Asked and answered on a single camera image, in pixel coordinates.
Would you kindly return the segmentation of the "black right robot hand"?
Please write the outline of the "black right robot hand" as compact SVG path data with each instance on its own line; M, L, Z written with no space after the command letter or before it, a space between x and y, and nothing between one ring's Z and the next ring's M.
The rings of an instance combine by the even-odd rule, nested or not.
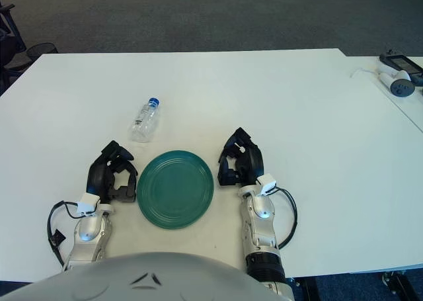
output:
M221 186L253 185L264 174L262 153L242 128L229 137L218 163L217 179Z

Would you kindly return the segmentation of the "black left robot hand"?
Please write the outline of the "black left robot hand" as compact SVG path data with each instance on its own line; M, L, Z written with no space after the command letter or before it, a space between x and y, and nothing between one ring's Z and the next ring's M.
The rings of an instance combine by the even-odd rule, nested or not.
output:
M138 172L131 163L133 160L133 155L127 149L112 140L91 164L86 192L99 196L101 204L110 204L113 200L134 202ZM115 174L122 171L129 173L128 184L116 189Z

